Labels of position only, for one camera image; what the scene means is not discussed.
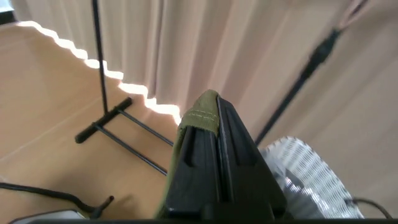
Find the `wooden floor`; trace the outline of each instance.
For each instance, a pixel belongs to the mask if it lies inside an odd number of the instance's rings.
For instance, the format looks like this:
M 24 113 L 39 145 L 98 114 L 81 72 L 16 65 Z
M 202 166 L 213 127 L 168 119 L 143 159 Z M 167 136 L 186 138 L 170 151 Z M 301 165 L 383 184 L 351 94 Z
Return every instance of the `wooden floor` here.
M 0 27 L 0 179 L 74 194 L 90 205 L 110 195 L 104 219 L 149 218 L 165 177 L 102 133 L 83 144 L 74 137 L 101 116 L 98 71 L 34 28 Z M 127 94 L 107 79 L 109 106 Z M 157 114 L 133 97 L 127 112 L 174 140 L 171 116 Z M 106 126 L 163 167 L 172 148 L 118 116 Z M 0 189 L 0 223 L 74 204 Z

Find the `curtain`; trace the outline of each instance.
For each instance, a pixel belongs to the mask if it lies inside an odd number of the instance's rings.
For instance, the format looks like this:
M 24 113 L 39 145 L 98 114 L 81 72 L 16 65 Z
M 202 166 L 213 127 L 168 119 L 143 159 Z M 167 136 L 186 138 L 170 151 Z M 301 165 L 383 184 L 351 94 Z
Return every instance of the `curtain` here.
M 12 3 L 20 21 L 35 21 L 96 59 L 90 0 Z M 348 4 L 100 0 L 107 74 L 121 78 L 126 91 L 177 105 L 180 114 L 214 89 L 255 138 Z M 349 190 L 392 211 L 398 211 L 391 197 L 398 187 L 397 9 L 396 0 L 376 1 L 350 26 L 261 144 L 286 135 L 303 139 Z

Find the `black rod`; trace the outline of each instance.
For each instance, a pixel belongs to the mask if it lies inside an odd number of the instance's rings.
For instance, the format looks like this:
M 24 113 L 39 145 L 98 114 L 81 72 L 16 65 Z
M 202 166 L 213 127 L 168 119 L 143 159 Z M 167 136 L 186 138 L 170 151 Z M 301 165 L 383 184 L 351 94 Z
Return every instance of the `black rod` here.
M 125 117 L 129 118 L 131 121 L 137 123 L 139 126 L 143 127 L 145 130 L 149 131 L 150 133 L 152 133 L 154 136 L 160 138 L 161 140 L 163 140 L 164 142 L 166 142 L 167 144 L 173 146 L 173 142 L 168 140 L 166 137 L 164 137 L 163 135 L 159 134 L 158 132 L 156 132 L 155 130 L 153 130 L 152 128 L 146 126 L 144 123 L 140 122 L 137 118 L 129 115 L 128 113 L 124 112 L 123 110 L 118 110 L 120 114 L 124 115 Z
M 148 159 L 146 156 L 142 155 L 141 153 L 137 152 L 135 149 L 133 149 L 131 146 L 129 146 L 128 144 L 126 144 L 124 141 L 120 140 L 118 137 L 116 137 L 114 134 L 112 134 L 111 132 L 109 132 L 107 129 L 99 126 L 99 125 L 95 125 L 95 127 L 101 131 L 102 133 L 104 133 L 105 135 L 107 135 L 109 138 L 111 138 L 113 141 L 116 141 L 118 144 L 120 144 L 121 146 L 123 146 L 125 149 L 127 149 L 128 151 L 130 151 L 131 153 L 133 153 L 134 155 L 136 155 L 138 158 L 142 159 L 144 162 L 148 163 L 151 167 L 155 168 L 156 170 L 158 170 L 159 172 L 161 172 L 163 175 L 167 175 L 167 171 L 161 167 L 160 165 L 158 165 L 156 162 Z
M 299 78 L 291 87 L 285 98 L 282 100 L 278 108 L 275 110 L 274 114 L 268 120 L 267 124 L 264 126 L 256 140 L 254 141 L 257 146 L 260 145 L 261 141 L 271 130 L 271 128 L 277 122 L 282 113 L 286 110 L 286 107 L 294 99 L 296 94 L 301 90 L 301 87 L 304 86 L 305 82 L 312 76 L 318 66 L 322 64 L 331 54 L 331 51 L 333 50 L 333 47 L 340 34 L 341 30 L 333 29 L 330 35 L 325 40 L 323 40 L 323 42 L 320 43 L 318 47 L 316 47 L 316 49 L 312 52 L 310 59 L 304 69 L 301 71 Z
M 98 54 L 98 61 L 99 61 L 99 78 L 101 79 L 102 103 L 103 103 L 103 107 L 104 107 L 104 114 L 106 114 L 108 112 L 108 101 L 106 98 L 104 56 L 102 53 L 100 13 L 98 12 L 98 1 L 93 0 L 92 5 L 93 5 L 93 19 L 94 19 L 94 27 L 95 27 L 95 41 L 97 44 L 97 54 Z

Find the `green fabric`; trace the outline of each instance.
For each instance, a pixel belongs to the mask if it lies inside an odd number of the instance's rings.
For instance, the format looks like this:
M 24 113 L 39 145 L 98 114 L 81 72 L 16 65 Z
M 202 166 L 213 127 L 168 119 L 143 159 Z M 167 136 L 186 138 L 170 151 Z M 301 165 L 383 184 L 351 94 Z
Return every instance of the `green fabric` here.
M 183 116 L 177 131 L 177 139 L 173 145 L 172 160 L 167 172 L 167 183 L 164 190 L 163 199 L 156 211 L 155 218 L 162 218 L 165 215 L 165 199 L 169 191 L 171 181 L 174 177 L 175 168 L 180 157 L 182 141 L 188 126 L 202 128 L 212 131 L 218 135 L 218 125 L 220 118 L 218 117 L 217 108 L 218 93 L 214 90 L 204 92 Z

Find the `metal rack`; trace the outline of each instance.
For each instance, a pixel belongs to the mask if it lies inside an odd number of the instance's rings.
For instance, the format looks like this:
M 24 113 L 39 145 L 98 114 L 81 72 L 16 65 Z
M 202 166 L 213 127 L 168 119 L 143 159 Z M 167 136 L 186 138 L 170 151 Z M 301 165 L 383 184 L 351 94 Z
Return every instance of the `metal rack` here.
M 127 97 L 125 100 L 120 102 L 118 105 L 116 105 L 112 110 L 108 110 L 108 101 L 106 97 L 106 87 L 105 87 L 105 72 L 104 72 L 104 63 L 103 63 L 103 51 L 102 51 L 102 40 L 101 40 L 101 28 L 100 28 L 100 14 L 98 12 L 98 1 L 97 0 L 92 0 L 92 6 L 93 6 L 93 19 L 94 19 L 94 26 L 95 26 L 95 39 L 96 39 L 96 48 L 97 48 L 97 57 L 99 61 L 99 77 L 101 80 L 101 92 L 102 92 L 102 101 L 103 101 L 103 108 L 104 108 L 104 115 L 100 117 L 100 119 L 94 121 L 91 125 L 89 125 L 86 129 L 84 129 L 82 132 L 77 134 L 75 136 L 75 141 L 76 143 L 80 144 L 86 141 L 90 136 L 92 136 L 95 132 L 101 131 L 108 137 L 110 137 L 113 141 L 117 142 L 119 145 L 136 155 L 138 158 L 142 159 L 144 162 L 152 166 L 154 169 L 157 171 L 161 172 L 163 175 L 167 174 L 167 171 L 158 165 L 156 162 L 152 161 L 145 155 L 141 154 L 140 152 L 136 151 L 133 149 L 131 146 L 129 146 L 127 143 L 125 143 L 123 140 L 119 139 L 117 136 L 115 136 L 112 132 L 107 130 L 104 125 L 110 122 L 114 117 L 117 115 L 121 114 L 125 116 L 127 119 L 130 119 L 131 121 L 135 122 L 145 130 L 149 131 L 152 133 L 154 136 L 160 138 L 170 146 L 173 146 L 173 142 L 168 140 L 166 137 L 162 136 L 152 128 L 146 126 L 144 123 L 140 122 L 138 119 L 135 117 L 129 115 L 126 113 L 124 110 L 128 108 L 130 105 L 132 105 L 132 99 L 130 97 Z

